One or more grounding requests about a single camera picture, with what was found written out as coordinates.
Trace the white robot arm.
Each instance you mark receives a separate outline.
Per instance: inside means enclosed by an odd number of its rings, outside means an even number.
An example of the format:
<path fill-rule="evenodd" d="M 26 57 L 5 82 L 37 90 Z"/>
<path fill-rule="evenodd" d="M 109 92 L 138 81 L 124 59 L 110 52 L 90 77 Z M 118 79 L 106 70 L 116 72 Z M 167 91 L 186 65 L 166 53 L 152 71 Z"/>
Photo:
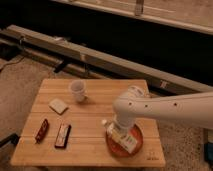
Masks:
<path fill-rule="evenodd" d="M 148 98 L 143 89 L 130 86 L 114 100 L 113 110 L 115 125 L 124 134 L 140 117 L 213 130 L 213 92 Z"/>

